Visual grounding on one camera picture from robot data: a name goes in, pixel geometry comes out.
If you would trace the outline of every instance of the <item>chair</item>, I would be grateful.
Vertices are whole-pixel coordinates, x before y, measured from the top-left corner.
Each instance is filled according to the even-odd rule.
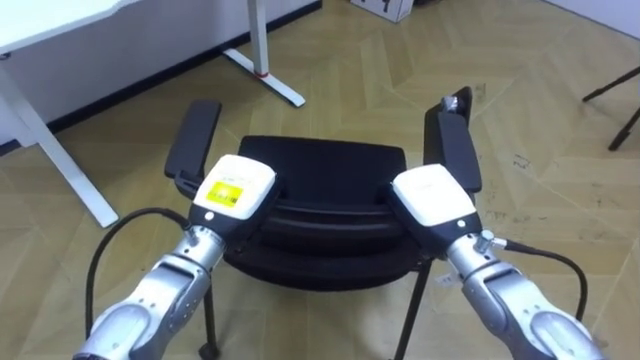
[[[584,98],[582,98],[582,102],[587,102],[597,96],[600,96],[602,94],[604,94],[605,92],[611,90],[612,88],[628,81],[631,80],[632,78],[636,77],[640,75],[640,66],[629,71],[628,73],[620,76],[619,78],[613,80],[611,83],[599,88],[599,89],[595,89],[594,91],[592,91],[591,93],[589,93],[587,96],[585,96]],[[633,128],[633,126],[636,124],[636,122],[638,121],[638,119],[640,119],[640,108],[638,108],[638,110],[636,110],[635,113],[633,113],[633,115],[631,115],[631,118],[629,119],[629,121],[627,121],[626,124],[624,124],[624,126],[622,127],[622,129],[620,129],[620,131],[616,134],[616,137],[613,138],[613,140],[611,141],[611,144],[609,144],[609,151],[616,151],[618,150],[618,148],[620,147],[620,145],[622,145],[622,143],[627,139],[627,137],[629,137],[629,135],[631,135],[631,129]]]
[[[425,163],[442,163],[472,196],[481,189],[475,150],[468,132],[471,90],[455,94],[460,106],[425,115]],[[205,156],[220,105],[194,102],[173,144],[165,174],[193,198],[204,176]],[[406,170],[399,147],[354,142],[246,136],[238,154],[271,166],[284,179],[283,191],[259,231],[228,249],[225,260],[254,278],[310,291],[347,291],[381,286],[418,271],[394,360],[409,342],[432,259],[385,204],[393,178]],[[217,354],[213,298],[205,297],[208,317],[203,359]]]

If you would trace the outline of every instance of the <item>tripod leg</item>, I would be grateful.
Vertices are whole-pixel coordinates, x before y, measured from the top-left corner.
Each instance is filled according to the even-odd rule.
[[[631,79],[634,76],[640,75],[640,67],[635,68],[631,71],[629,71],[628,73],[622,75],[621,77],[615,79],[613,82],[611,82],[610,84],[601,87],[600,89],[596,89],[594,90],[592,93],[590,93],[589,95],[585,96],[584,98],[582,98],[583,102],[587,102],[591,99],[593,99],[596,96],[602,95],[605,92],[609,91],[610,89],[622,84],[623,82]]]
[[[626,140],[626,138],[631,134],[631,128],[635,123],[640,119],[640,108],[631,116],[631,119],[624,125],[618,135],[613,139],[611,145],[609,145],[609,151],[616,151],[622,145],[622,142]]]
[[[411,332],[413,331],[413,324],[416,322],[416,316],[420,309],[422,295],[424,294],[424,289],[427,286],[432,262],[433,259],[426,259],[423,260],[423,263],[420,265],[420,272],[418,273],[416,285],[413,288],[413,294],[411,295],[411,301],[409,302],[409,310],[407,311],[407,317],[404,320],[402,334],[400,335],[400,341],[398,342],[396,355],[393,357],[393,360],[403,360],[404,354],[407,352],[407,346],[409,345],[409,339],[411,338]]]
[[[204,326],[207,332],[207,343],[200,347],[198,354],[202,360],[214,360],[220,356],[216,340],[216,325],[213,314],[213,290],[211,286],[204,295]]]

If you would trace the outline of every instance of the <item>white desk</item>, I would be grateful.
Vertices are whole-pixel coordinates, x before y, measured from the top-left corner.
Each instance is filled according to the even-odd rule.
[[[6,0],[0,1],[0,56],[111,16],[140,0]],[[304,98],[269,74],[263,0],[248,0],[254,61],[229,49],[225,55],[272,87],[296,107]],[[101,226],[118,215],[76,165],[13,82],[0,61],[0,119],[22,146],[39,144]]]

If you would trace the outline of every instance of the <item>yellow label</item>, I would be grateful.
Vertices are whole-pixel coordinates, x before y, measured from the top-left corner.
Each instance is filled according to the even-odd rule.
[[[234,207],[241,194],[242,188],[218,181],[209,190],[207,200],[227,207]]]

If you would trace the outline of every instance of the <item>silver metal arm segment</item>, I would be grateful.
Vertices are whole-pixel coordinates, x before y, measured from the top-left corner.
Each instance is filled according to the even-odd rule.
[[[486,242],[475,234],[459,238],[447,258],[465,297],[514,359],[606,359],[579,321],[553,306],[513,265],[496,258]]]
[[[96,319],[73,359],[161,359],[211,285],[211,271],[224,250],[224,241],[213,231],[192,227],[131,295]]]

